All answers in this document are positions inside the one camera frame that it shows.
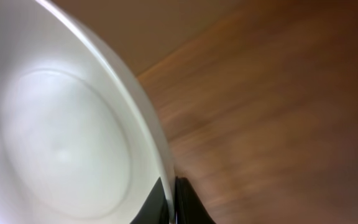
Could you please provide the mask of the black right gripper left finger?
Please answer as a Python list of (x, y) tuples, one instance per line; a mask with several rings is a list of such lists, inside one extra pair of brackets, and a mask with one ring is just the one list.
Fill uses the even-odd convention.
[(169, 224), (168, 203), (158, 179), (131, 224)]

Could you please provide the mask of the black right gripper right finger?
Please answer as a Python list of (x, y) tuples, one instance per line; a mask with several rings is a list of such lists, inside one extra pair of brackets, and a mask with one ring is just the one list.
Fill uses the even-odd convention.
[(175, 179), (175, 213), (178, 224), (216, 224), (185, 177)]

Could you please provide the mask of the large cream bowl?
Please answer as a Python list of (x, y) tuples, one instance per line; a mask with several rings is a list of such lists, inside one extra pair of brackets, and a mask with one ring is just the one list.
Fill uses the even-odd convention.
[(131, 223), (175, 172), (121, 58), (51, 1), (0, 1), (0, 223)]

